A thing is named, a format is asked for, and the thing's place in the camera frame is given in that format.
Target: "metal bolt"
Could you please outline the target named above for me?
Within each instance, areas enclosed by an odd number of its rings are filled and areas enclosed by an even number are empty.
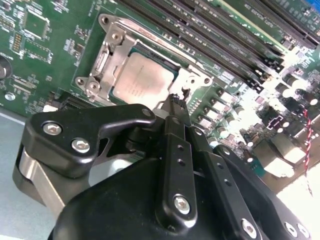
[[[195,131],[196,134],[198,134],[200,136],[202,135],[202,132],[201,132],[201,130],[199,128],[195,128],[194,131]]]
[[[178,124],[178,125],[180,124],[178,118],[176,118],[176,117],[173,117],[173,118],[172,118],[172,121],[173,121],[175,124]]]
[[[284,226],[286,227],[286,229],[288,230],[288,232],[294,237],[297,238],[298,237],[298,232],[297,230],[294,228],[294,226],[292,226],[290,223],[285,222]]]
[[[243,230],[250,236],[252,239],[256,239],[258,234],[255,227],[247,219],[243,218],[241,221]]]
[[[224,151],[225,154],[230,155],[230,151],[227,148],[224,147],[223,151]]]
[[[147,117],[151,117],[150,111],[149,111],[148,109],[146,109],[146,108],[142,109],[142,113],[143,113],[144,115],[146,115]]]
[[[183,196],[176,196],[174,198],[174,206],[184,215],[190,213],[189,202]]]
[[[12,92],[7,92],[4,95],[5,99],[7,99],[8,101],[13,101],[16,99],[16,95],[14,95]]]
[[[87,153],[90,149],[89,142],[83,138],[76,138],[72,141],[71,146],[74,150],[81,154]]]
[[[62,128],[58,124],[53,122],[46,123],[45,125],[43,125],[42,129],[46,134],[52,136],[59,135],[62,132]]]
[[[303,225],[298,223],[297,226],[298,226],[298,229],[300,230],[300,232],[305,236],[306,239],[310,238],[310,233]]]

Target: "integrated circuit chip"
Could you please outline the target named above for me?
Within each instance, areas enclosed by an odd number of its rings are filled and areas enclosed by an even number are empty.
[[[49,20],[36,14],[35,12],[26,11],[23,19],[23,27],[30,34],[42,39],[46,36]]]
[[[174,74],[155,61],[134,52],[118,74],[113,95],[128,104],[153,109],[168,96]]]

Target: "cable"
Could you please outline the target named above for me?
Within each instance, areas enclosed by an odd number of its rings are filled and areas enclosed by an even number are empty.
[[[306,151],[305,151],[305,159],[304,159],[304,176],[306,179],[307,187],[310,195],[313,197],[313,192],[308,180],[308,171],[309,171],[309,162],[310,162],[310,148],[311,148],[311,135],[313,133],[311,126],[311,119],[309,118],[308,110],[303,110],[303,115],[307,120],[306,129],[307,129],[307,137],[306,137]]]

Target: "motherboard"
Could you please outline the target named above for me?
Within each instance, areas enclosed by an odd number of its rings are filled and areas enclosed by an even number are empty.
[[[213,148],[292,178],[320,116],[319,11],[317,0],[0,0],[0,106],[156,109],[175,94]]]

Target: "cpu socket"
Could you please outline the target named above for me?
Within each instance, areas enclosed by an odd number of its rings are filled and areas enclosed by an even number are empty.
[[[75,79],[90,101],[154,109],[169,94],[188,100],[212,84],[199,62],[150,30],[113,15],[101,14],[98,21],[106,36],[89,76]]]

